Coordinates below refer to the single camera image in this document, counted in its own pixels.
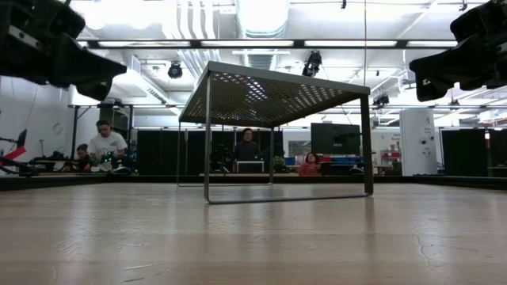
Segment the red black object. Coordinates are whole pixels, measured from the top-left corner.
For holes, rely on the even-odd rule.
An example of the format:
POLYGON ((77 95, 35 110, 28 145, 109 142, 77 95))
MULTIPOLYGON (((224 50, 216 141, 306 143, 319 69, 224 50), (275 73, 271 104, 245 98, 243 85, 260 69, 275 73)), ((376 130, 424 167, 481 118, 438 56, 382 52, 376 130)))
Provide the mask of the red black object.
POLYGON ((17 139, 7 139, 0 137, 0 142, 8 142, 12 143, 15 148, 11 150, 8 154, 0 156, 0 165, 6 165, 7 163, 13 162, 16 158, 20 157, 22 154, 26 152, 25 149, 25 141, 27 137, 27 129, 24 129, 17 139))

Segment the white-edged screen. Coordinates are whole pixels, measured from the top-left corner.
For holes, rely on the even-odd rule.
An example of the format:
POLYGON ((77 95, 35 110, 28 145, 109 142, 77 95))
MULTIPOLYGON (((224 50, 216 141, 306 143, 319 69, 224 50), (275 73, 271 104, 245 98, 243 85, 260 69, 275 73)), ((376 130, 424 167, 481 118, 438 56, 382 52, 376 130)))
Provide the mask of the white-edged screen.
POLYGON ((236 161, 238 173, 263 173, 265 171, 264 161, 236 161))

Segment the black partition panel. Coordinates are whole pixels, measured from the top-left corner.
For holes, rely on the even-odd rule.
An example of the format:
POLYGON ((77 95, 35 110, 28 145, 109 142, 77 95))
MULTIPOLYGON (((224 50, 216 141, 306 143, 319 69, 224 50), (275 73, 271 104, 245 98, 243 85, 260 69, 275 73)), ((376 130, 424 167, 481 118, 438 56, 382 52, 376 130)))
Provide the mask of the black partition panel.
MULTIPOLYGON (((199 176, 204 173, 203 130, 172 130, 138 132, 137 166, 141 175, 199 176)), ((236 144, 242 140, 242 131, 213 131, 209 154, 211 173, 237 173, 233 158, 236 144)), ((282 131, 253 131, 253 141, 259 145, 259 159, 265 162, 267 173, 269 156, 284 156, 282 131)))
POLYGON ((440 132, 443 174, 507 178, 507 129, 455 129, 440 132))

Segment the grey perforated metal shelf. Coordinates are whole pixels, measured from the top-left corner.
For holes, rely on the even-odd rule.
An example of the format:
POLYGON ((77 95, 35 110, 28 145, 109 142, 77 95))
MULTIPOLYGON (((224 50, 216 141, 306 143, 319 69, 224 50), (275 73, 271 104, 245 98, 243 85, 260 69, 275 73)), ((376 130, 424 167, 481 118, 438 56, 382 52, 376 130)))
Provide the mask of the grey perforated metal shelf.
POLYGON ((334 82, 253 67, 211 61, 178 117, 178 123, 204 126, 204 199, 210 197, 212 125, 258 127, 270 131, 281 125, 350 101, 360 102, 360 137, 363 147, 364 191, 374 193, 372 134, 366 86, 334 82))

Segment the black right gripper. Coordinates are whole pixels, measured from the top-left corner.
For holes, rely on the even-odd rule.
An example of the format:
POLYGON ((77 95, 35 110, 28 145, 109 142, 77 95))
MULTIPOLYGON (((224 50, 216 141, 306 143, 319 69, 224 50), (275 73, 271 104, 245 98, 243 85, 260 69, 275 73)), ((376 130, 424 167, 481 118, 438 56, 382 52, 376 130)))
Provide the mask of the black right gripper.
POLYGON ((507 86, 507 0, 489 0, 468 10, 451 23, 451 31, 455 47, 409 64, 419 76, 420 102, 441 99, 453 82, 470 88, 507 86))

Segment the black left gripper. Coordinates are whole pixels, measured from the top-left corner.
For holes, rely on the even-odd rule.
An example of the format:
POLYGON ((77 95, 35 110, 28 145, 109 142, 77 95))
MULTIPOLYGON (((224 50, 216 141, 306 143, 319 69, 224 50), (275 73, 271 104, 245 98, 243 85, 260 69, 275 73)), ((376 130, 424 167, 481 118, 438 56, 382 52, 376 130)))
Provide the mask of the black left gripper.
POLYGON ((86 50, 75 39, 84 29, 71 0, 0 0, 0 76, 39 85, 77 86, 96 101, 127 67, 86 50))

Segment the black monitor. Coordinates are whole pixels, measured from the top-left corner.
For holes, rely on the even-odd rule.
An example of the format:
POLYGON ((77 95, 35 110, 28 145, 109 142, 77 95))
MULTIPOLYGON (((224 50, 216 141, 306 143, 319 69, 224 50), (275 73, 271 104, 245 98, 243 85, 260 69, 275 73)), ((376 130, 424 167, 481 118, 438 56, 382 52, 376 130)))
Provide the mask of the black monitor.
POLYGON ((311 151, 316 154, 360 155, 360 126, 313 123, 311 151))

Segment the black aluminium rig frame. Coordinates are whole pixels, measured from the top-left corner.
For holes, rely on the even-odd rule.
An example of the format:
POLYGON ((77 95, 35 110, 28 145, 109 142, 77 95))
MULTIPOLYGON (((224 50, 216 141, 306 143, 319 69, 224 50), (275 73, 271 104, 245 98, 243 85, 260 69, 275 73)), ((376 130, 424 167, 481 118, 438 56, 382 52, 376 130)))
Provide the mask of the black aluminium rig frame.
MULTIPOLYGON (((174 40, 173 46, 168 45, 168 40, 150 40, 150 39, 126 39, 126 40, 99 40, 99 39, 78 39, 80 44, 84 44, 89 50, 105 50, 105 49, 161 49, 161 50, 186 50, 186 49, 303 49, 307 48, 306 40, 291 40, 289 45, 283 45, 281 40, 256 40, 258 45, 248 45, 246 40, 218 39, 217 45, 214 40, 174 40)), ((53 177, 46 182, 35 181, 37 171, 28 165, 17 161, 16 159, 6 165, 0 165, 0 170, 6 170, 9 166, 16 166, 21 169, 19 177, 24 177, 24 182, 9 181, 6 183, 7 188, 12 189, 29 189, 29 188, 49 188, 57 186, 69 186, 77 184, 98 184, 98 183, 182 183, 185 187, 196 187, 197 183, 202 181, 202 177, 191 178, 180 174, 175 176, 167 175, 148 175, 136 176, 126 174, 72 174, 68 178, 53 177)), ((302 184, 315 183, 318 181, 314 178, 305 180, 296 180, 294 176, 269 175, 264 174, 223 174, 213 176, 211 182, 215 186, 221 184, 241 185, 270 185, 273 183, 281 184, 302 184)), ((507 190, 507 178, 504 177, 457 177, 447 175, 414 175, 411 177, 376 177, 372 176, 372 183, 409 183, 409 184, 435 184, 447 185, 465 188, 485 188, 507 190)))

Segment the black metal rack frame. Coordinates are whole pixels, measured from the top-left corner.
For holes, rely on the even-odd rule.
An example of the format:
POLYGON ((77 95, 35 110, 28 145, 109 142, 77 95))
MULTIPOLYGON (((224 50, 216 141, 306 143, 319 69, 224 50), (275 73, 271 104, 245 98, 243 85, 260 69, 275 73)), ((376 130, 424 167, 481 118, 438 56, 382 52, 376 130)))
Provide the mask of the black metal rack frame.
POLYGON ((112 120, 114 118, 114 112, 116 110, 122 111, 122 113, 128 118, 128 129, 126 131, 126 142, 127 151, 131 150, 132 144, 132 130, 133 130, 133 116, 134 116, 134 105, 133 104, 110 104, 110 103, 99 103, 99 104, 69 104, 69 108, 74 110, 73 123, 72 123, 72 140, 71 140, 71 152, 69 157, 66 159, 66 164, 69 165, 72 162, 76 162, 76 141, 78 134, 78 121, 83 117, 90 109, 109 109, 112 113, 112 120))

